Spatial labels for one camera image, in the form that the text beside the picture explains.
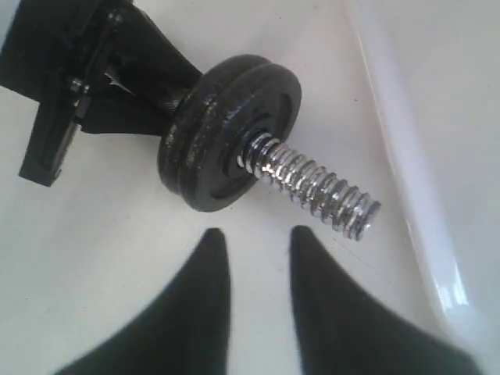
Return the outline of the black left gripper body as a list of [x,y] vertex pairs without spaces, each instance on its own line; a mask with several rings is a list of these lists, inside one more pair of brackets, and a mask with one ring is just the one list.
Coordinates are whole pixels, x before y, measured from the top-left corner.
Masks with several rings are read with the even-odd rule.
[[131,1],[2,1],[1,86],[38,101],[45,74],[60,65],[83,36],[91,18]]

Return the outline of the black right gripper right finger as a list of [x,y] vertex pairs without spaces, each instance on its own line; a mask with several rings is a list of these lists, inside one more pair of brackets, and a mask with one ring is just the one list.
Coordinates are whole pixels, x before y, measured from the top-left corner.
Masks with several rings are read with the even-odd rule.
[[357,284],[305,226],[290,237],[290,285],[304,374],[477,374],[474,360]]

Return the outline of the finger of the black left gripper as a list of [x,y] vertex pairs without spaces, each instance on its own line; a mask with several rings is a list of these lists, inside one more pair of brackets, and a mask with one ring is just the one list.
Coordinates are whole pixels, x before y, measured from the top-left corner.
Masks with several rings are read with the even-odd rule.
[[63,161],[77,130],[79,95],[59,78],[47,81],[19,176],[50,187],[60,175]]
[[127,7],[81,130],[161,135],[201,76],[145,12]]

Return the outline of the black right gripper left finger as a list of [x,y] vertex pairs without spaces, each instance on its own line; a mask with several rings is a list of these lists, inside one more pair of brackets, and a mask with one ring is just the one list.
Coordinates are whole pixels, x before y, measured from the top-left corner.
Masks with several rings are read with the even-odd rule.
[[223,232],[208,229],[143,312],[61,374],[225,374],[230,267]]

